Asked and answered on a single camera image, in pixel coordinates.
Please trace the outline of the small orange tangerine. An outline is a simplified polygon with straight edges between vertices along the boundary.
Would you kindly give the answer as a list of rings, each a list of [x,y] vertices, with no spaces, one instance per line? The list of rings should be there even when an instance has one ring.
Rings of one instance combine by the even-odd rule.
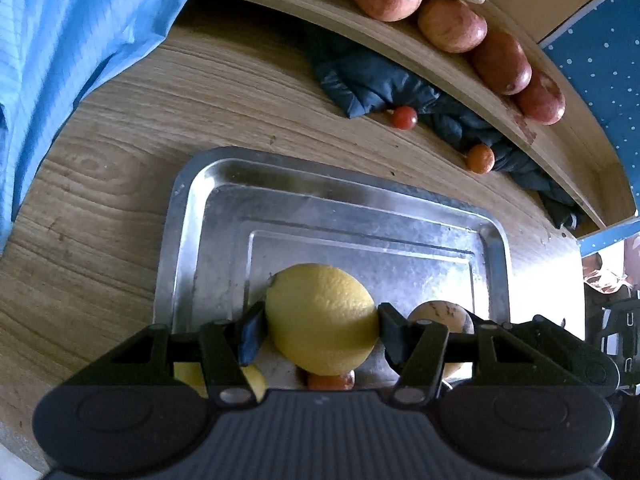
[[[307,375],[307,388],[311,391],[349,391],[355,385],[355,372],[338,375],[317,375],[309,373]]]
[[[489,174],[496,162],[494,151],[486,144],[473,146],[466,154],[466,168],[474,174]]]

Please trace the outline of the metal baking tray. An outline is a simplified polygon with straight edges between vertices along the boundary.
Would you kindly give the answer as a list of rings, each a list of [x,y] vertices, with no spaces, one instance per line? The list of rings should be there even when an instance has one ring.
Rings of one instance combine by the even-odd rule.
[[[342,269],[402,314],[445,300],[510,318],[508,243],[488,212],[318,162],[215,148],[176,177],[154,321],[180,334],[236,320],[299,263]]]

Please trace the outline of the pale speckled round fruit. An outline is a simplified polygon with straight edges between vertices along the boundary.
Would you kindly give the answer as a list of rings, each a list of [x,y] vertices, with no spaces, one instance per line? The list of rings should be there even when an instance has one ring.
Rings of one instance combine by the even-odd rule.
[[[408,316],[409,322],[434,321],[448,327],[450,333],[474,334],[474,325],[464,307],[445,300],[431,300],[420,304]]]

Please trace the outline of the yellow lemon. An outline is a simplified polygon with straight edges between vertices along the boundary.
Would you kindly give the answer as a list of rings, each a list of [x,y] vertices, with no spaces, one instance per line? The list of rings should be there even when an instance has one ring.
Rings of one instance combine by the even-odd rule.
[[[265,310],[277,349],[318,376],[356,370],[378,341],[378,308],[347,272],[319,263],[290,266],[267,288]]]

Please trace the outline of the light blue hanging garment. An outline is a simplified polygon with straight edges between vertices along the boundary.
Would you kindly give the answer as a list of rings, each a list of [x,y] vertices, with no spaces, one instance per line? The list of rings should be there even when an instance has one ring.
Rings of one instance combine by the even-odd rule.
[[[89,93],[145,58],[186,0],[1,0],[1,238]]]

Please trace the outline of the dark blue cloth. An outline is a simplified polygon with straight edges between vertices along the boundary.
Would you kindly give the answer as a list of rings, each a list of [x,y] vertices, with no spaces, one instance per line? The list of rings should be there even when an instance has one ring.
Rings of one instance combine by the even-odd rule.
[[[368,50],[314,63],[321,89],[348,118],[407,105],[440,140],[466,155],[484,144],[495,155],[494,169],[521,188],[536,192],[554,226],[570,231],[587,219],[536,162],[485,119],[426,79]]]

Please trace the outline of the small red tomato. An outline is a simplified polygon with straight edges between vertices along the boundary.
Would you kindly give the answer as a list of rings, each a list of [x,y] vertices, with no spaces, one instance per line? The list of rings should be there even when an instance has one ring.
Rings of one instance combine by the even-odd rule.
[[[418,113],[411,106],[397,107],[390,114],[390,123],[399,130],[411,130],[418,123]]]

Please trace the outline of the yellow green pear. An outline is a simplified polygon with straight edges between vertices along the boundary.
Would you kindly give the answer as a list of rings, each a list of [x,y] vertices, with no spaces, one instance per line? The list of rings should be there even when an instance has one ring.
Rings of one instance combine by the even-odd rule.
[[[174,378],[178,382],[183,382],[195,390],[202,398],[208,398],[207,382],[200,363],[175,362],[172,368],[174,369]],[[215,378],[209,383],[219,388],[246,385],[258,402],[264,398],[268,389],[267,379],[254,364],[239,366],[231,374]]]

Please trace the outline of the blue starry panel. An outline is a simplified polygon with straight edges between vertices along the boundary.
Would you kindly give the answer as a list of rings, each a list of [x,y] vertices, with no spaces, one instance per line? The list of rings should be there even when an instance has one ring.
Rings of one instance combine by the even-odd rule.
[[[541,40],[603,128],[639,198],[639,0],[594,0]]]

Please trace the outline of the wooden raised shelf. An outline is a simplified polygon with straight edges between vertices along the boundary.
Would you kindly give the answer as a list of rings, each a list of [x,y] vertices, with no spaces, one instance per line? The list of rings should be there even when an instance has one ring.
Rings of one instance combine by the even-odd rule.
[[[318,25],[358,42],[431,81],[482,116],[533,159],[590,219],[587,234],[636,218],[634,191],[603,127],[566,77],[521,27],[491,3],[477,7],[490,26],[508,30],[533,66],[547,73],[566,97],[564,117],[552,126],[524,118],[489,90],[461,55],[439,51],[408,21],[382,23],[352,0],[244,0]]]

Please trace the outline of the red apple far right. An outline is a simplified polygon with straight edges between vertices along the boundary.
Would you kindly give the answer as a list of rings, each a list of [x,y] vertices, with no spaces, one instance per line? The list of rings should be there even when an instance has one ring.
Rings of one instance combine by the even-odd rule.
[[[536,68],[527,87],[514,96],[514,102],[526,118],[547,126],[559,122],[566,110],[566,99],[560,87]]]

